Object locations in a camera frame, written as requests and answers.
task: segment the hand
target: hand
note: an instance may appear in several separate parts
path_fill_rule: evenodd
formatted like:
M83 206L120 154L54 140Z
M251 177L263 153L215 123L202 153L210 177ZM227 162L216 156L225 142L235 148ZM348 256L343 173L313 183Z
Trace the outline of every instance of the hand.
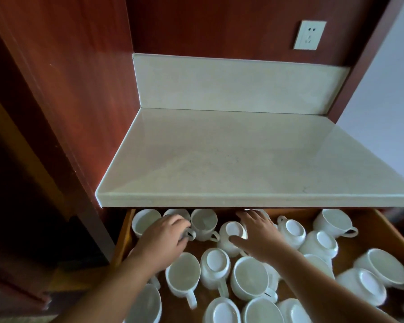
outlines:
M165 270L184 251L188 239L180 240L190 222L181 215L167 215L145 230L129 257L139 257L151 275Z
M258 211L237 212L247 228L248 239L230 236L229 241L261 262L272 260L279 249L293 250L273 222Z

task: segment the wooden drawer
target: wooden drawer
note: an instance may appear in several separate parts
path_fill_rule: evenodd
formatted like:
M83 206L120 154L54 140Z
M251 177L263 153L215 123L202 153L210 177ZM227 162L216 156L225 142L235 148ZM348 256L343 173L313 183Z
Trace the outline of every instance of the wooden drawer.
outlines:
M220 226L229 220L237 220L233 208L215 209L218 215L218 225ZM287 218L292 218L299 221L307 233L312 230L313 219L320 212L320 209L266 209L271 219L275 222L277 217L285 215ZM373 209L346 209L345 212L350 216L353 225L359 229L359 234L355 238L339 237L337 239L339 245L339 253L333 259L334 274L349 269L353 265L353 261L365 253L369 248L380 248L394 255L404 265L404 238L392 226L390 222L377 210ZM134 217L135 210L129 210L126 219L124 220L123 228L120 233L119 242L115 252L114 260L111 263L111 268L117 267L125 258L130 249L135 245L136 238L131 231L131 221ZM204 251L210 247L215 247L215 242L193 241L187 244L186 251L194 254L199 260ZM232 266L239 257L232 258ZM181 322L183 318L190 322L201 322L202 316L208 304L215 298L219 297L217 291L206 289L201 283L198 284L195 295L198 301L198 307L195 310L190 310L186 299L179 299L172 295L169 291L165 273L159 274L159 281L162 285L160 295L162 297L162 320L161 322ZM237 299L232 293L229 286L230 298L235 302L241 310L245 302ZM295 298L291 290L284 281L281 281L278 286L279 301L287 298ZM404 291L389 288L388 299L386 303L380 307L391 315L400 316L402 311L400 305L404 302Z

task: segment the electrical socket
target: electrical socket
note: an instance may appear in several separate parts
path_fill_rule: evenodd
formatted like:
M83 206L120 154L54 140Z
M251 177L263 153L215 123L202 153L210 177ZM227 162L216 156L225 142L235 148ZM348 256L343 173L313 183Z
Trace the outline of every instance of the electrical socket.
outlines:
M296 37L295 50L316 50L326 21L303 20Z

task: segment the wall outlet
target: wall outlet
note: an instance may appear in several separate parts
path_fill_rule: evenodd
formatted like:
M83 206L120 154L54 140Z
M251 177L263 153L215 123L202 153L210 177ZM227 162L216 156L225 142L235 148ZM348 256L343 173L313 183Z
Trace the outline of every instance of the wall outlet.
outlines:
M296 37L295 50L316 50L326 21L303 20Z

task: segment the white wall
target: white wall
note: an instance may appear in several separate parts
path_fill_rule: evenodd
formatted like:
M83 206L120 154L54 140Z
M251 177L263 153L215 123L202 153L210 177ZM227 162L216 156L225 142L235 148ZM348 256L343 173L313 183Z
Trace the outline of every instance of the white wall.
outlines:
M338 125L404 176L404 7Z

